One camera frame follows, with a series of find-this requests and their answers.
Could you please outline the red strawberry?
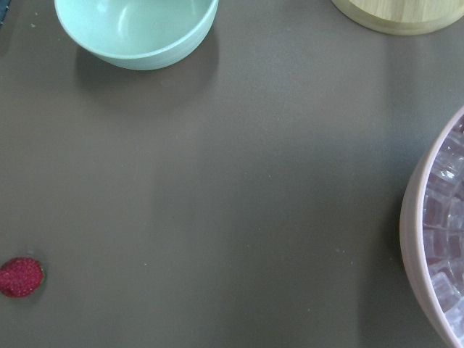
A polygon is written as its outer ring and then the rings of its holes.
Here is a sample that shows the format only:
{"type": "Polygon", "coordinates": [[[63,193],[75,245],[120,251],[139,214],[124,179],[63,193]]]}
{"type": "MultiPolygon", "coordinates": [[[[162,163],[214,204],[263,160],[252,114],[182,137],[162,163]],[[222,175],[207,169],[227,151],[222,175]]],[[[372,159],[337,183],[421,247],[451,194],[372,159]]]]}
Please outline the red strawberry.
{"type": "Polygon", "coordinates": [[[45,280],[42,264],[32,257],[15,257],[1,266],[1,293],[10,298],[32,294],[45,280]]]}

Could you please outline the green bowl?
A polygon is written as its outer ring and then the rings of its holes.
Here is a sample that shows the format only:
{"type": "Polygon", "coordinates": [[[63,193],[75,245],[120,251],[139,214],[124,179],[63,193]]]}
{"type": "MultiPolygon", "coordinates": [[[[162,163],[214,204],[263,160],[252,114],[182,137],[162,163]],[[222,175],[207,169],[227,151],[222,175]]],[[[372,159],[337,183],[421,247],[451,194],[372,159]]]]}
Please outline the green bowl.
{"type": "Polygon", "coordinates": [[[192,53],[209,33],[218,1],[56,1],[66,34],[114,66],[156,70],[192,53]]]}

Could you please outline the pink bowl with ice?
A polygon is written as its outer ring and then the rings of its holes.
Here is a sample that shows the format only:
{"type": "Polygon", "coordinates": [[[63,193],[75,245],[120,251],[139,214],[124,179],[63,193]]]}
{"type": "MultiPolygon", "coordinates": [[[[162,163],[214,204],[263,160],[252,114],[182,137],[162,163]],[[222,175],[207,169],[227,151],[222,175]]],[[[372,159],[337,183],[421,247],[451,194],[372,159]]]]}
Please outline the pink bowl with ice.
{"type": "Polygon", "coordinates": [[[421,157],[402,200],[402,260],[413,293],[448,347],[463,346],[463,111],[421,157]]]}

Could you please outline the wooden cup stand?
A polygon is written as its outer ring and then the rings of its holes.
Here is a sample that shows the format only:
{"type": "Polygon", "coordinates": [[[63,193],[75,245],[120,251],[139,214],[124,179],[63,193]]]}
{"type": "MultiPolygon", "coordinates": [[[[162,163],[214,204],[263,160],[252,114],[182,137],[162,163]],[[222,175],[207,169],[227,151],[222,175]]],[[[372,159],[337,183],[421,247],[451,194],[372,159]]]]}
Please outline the wooden cup stand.
{"type": "Polygon", "coordinates": [[[441,30],[463,17],[463,2],[346,1],[334,6],[357,24],[380,33],[414,36],[441,30]]]}

